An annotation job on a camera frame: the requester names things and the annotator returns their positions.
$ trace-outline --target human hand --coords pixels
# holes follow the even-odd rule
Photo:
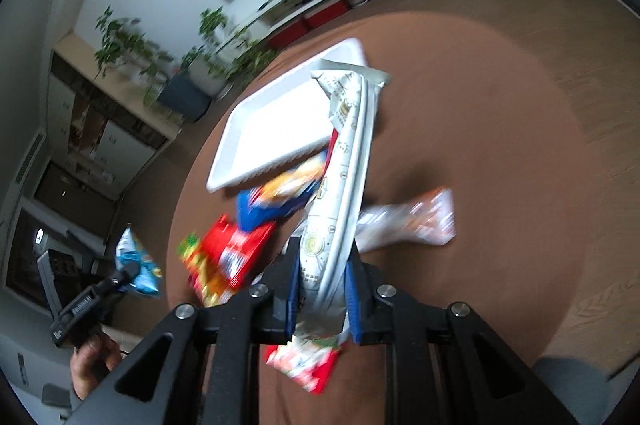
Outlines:
[[[122,361],[120,346],[104,333],[91,336],[71,356],[71,380],[81,400],[89,396],[100,383],[92,371],[98,360],[104,360],[109,371]]]

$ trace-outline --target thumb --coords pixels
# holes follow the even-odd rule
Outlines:
[[[71,370],[73,374],[80,378],[91,376],[91,368],[95,361],[100,358],[101,348],[102,341],[97,335],[93,335],[82,344],[82,347],[76,351],[72,358]]]

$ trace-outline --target tabletop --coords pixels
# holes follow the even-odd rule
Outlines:
[[[370,67],[392,77],[380,95],[363,205],[405,202],[448,185],[456,218],[447,246],[398,244],[364,261],[421,302],[468,302],[531,364],[571,303],[591,236],[594,164],[568,101],[513,41],[430,12],[367,18],[294,46],[238,101],[349,37],[361,41]],[[229,113],[176,206],[166,260],[172,307],[193,300],[178,243],[192,231],[204,234],[223,213],[235,216],[237,190],[205,188]],[[282,225],[266,255],[282,247],[298,218]],[[266,366],[260,383],[262,423],[383,422],[382,346],[348,345],[319,396]]]

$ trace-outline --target red storage box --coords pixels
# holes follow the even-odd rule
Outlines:
[[[304,19],[298,19],[293,24],[281,29],[269,39],[269,45],[275,50],[286,48],[309,32],[309,27]]]
[[[305,20],[309,27],[313,29],[347,13],[347,11],[349,11],[349,5],[345,0],[329,0],[317,8],[309,10],[305,14]]]

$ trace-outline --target triangular cutout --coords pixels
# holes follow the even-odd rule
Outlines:
[[[171,346],[172,336],[160,337],[125,375],[116,383],[116,391],[140,401],[150,401],[160,378],[166,355]]]
[[[522,378],[484,336],[475,334],[474,345],[492,398],[504,398],[524,389]]]

